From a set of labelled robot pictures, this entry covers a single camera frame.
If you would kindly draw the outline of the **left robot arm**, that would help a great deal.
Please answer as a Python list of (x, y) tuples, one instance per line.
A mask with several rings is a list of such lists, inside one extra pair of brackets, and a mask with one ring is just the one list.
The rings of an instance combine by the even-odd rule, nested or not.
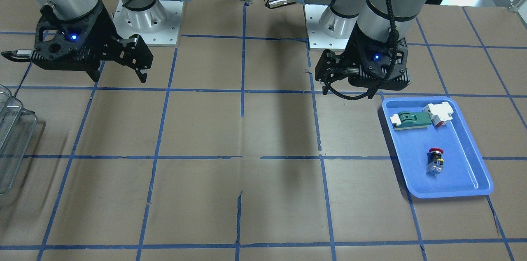
[(343, 79), (368, 89), (400, 91), (410, 85), (406, 33), (427, 0), (295, 1), (324, 5), (322, 31), (347, 40), (341, 54), (325, 49), (315, 67), (324, 93)]

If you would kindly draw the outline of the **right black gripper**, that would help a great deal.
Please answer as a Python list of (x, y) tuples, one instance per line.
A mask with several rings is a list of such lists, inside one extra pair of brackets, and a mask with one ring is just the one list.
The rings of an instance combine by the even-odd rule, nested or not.
[(100, 61), (112, 60), (131, 68), (140, 82), (147, 81), (153, 54), (141, 35), (121, 38), (102, 0), (82, 17), (62, 21), (50, 2), (42, 6), (32, 50), (2, 51), (13, 62), (31, 62), (51, 71), (84, 71), (100, 80)]

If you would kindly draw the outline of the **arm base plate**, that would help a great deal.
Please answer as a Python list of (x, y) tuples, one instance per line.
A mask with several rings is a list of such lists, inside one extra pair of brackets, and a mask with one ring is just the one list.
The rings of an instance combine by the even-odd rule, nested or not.
[(309, 46), (312, 50), (344, 51), (358, 15), (344, 18), (335, 14), (327, 5), (314, 4), (306, 4), (304, 12)]
[(185, 3), (161, 0), (147, 10), (134, 12), (119, 0), (113, 17), (117, 33), (123, 38), (139, 34), (150, 47), (176, 47)]

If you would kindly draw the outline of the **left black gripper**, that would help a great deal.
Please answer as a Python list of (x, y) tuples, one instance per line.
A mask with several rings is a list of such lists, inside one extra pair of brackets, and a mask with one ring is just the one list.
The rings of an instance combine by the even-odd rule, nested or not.
[[(400, 37), (394, 69), (381, 85), (382, 90), (400, 91), (410, 85), (411, 77), (406, 68), (407, 51), (406, 39)], [(322, 51), (315, 67), (315, 80), (323, 82), (324, 75), (329, 72), (327, 80), (330, 84), (347, 79), (352, 86), (374, 88), (387, 74), (392, 55), (393, 45), (388, 40), (373, 40), (356, 26), (343, 53), (336, 54), (329, 49)]]

